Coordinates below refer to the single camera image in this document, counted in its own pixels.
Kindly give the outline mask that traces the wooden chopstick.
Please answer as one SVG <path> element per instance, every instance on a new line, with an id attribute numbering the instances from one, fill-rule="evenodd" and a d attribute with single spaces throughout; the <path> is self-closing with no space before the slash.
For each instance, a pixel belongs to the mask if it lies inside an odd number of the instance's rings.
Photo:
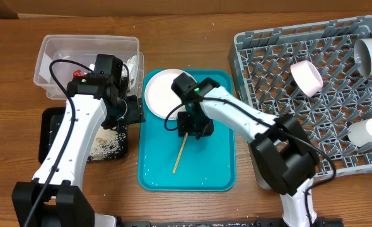
<path id="1" fill-rule="evenodd" d="M 181 158 L 181 156 L 182 156 L 183 149 L 184 149 L 184 147 L 185 147 L 185 143 L 186 143 L 186 141 L 187 141 L 188 136 L 189 136 L 189 134 L 188 134 L 188 132 L 186 132 L 186 134 L 185 134 L 185 136 L 184 136 L 184 138 L 183 138 L 183 142 L 182 142 L 182 145 L 181 145 L 181 147 L 180 147 L 180 150 L 179 150 L 178 156 L 177 156 L 177 160 L 176 160 L 176 162 L 175 162 L 175 165 L 174 165 L 174 168 L 173 168 L 173 171 L 172 171 L 173 174 L 176 174 L 176 171 L 177 171 L 177 168 L 178 168 L 178 164 L 179 164 L 179 162 L 180 162 L 180 158 Z"/>

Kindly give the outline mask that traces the large white plate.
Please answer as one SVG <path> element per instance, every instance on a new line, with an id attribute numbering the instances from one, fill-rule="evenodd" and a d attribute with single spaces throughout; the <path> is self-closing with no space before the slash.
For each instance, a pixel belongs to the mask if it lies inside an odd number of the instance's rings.
<path id="1" fill-rule="evenodd" d="M 148 81 L 144 100 L 149 110 L 157 117 L 165 119 L 170 111 L 181 104 L 181 99 L 171 89 L 173 80 L 185 73 L 196 81 L 189 73 L 180 69 L 166 69 L 152 76 Z"/>

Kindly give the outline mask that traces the white napkin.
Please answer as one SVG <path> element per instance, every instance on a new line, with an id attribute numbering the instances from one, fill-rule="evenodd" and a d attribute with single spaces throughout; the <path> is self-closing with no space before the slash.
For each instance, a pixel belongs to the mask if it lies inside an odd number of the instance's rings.
<path id="1" fill-rule="evenodd" d="M 129 69 L 129 73 L 130 73 L 130 78 L 128 78 L 129 79 L 129 82 L 130 82 L 130 85 L 128 86 L 128 89 L 130 89 L 130 90 L 133 89 L 133 87 L 136 84 L 136 60 L 137 60 L 137 56 L 134 55 L 130 59 L 128 59 L 127 62 L 125 63 L 125 65 Z M 95 65 L 94 64 L 90 64 L 89 65 L 89 68 L 92 69 L 92 70 L 94 70 Z M 125 78 L 128 77 L 127 71 L 126 71 L 125 67 L 123 67 L 122 75 Z"/>

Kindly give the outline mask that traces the red snack wrapper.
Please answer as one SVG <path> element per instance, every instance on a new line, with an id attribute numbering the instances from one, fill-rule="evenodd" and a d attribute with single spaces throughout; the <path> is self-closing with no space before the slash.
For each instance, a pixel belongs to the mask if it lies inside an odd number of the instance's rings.
<path id="1" fill-rule="evenodd" d="M 78 76 L 84 76 L 84 74 L 82 73 L 82 71 L 80 69 L 78 69 L 77 71 L 73 72 L 73 77 L 78 77 Z"/>

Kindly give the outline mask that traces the pink bowl with rice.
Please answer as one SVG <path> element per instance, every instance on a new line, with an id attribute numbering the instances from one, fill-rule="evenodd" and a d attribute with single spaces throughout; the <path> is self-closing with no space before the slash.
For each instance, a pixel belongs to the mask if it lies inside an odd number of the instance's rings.
<path id="1" fill-rule="evenodd" d="M 292 64 L 290 70 L 295 83 L 306 96 L 312 97 L 323 87 L 323 79 L 310 61 Z"/>

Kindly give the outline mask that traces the white paper cup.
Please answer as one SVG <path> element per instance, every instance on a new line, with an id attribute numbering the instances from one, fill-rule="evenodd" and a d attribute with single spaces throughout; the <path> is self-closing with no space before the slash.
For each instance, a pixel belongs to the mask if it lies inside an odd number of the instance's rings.
<path id="1" fill-rule="evenodd" d="M 355 146 L 372 143 L 372 119 L 362 120 L 349 126 L 348 138 Z"/>

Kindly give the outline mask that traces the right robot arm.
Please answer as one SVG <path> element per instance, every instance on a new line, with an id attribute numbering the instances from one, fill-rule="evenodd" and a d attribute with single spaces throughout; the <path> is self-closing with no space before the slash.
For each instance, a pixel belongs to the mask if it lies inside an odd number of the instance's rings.
<path id="1" fill-rule="evenodd" d="M 218 121 L 248 142 L 252 163 L 264 182 L 281 197 L 279 226 L 342 226 L 341 219 L 319 218 L 313 208 L 313 188 L 333 181 L 334 162 L 312 145 L 291 114 L 261 112 L 231 95 L 211 78 L 198 83 L 182 73 L 171 84 L 185 111 L 177 113 L 179 136 L 200 139 Z"/>

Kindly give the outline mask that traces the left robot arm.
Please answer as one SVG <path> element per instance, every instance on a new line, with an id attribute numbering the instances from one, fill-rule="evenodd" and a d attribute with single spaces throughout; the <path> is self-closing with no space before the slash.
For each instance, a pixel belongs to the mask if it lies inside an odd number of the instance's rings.
<path id="1" fill-rule="evenodd" d="M 100 127 L 145 121 L 141 98 L 128 96 L 128 67 L 99 54 L 94 69 L 67 86 L 64 116 L 51 149 L 31 182 L 17 182 L 11 195 L 20 226 L 120 226 L 118 216 L 97 214 L 82 193 L 84 169 Z"/>

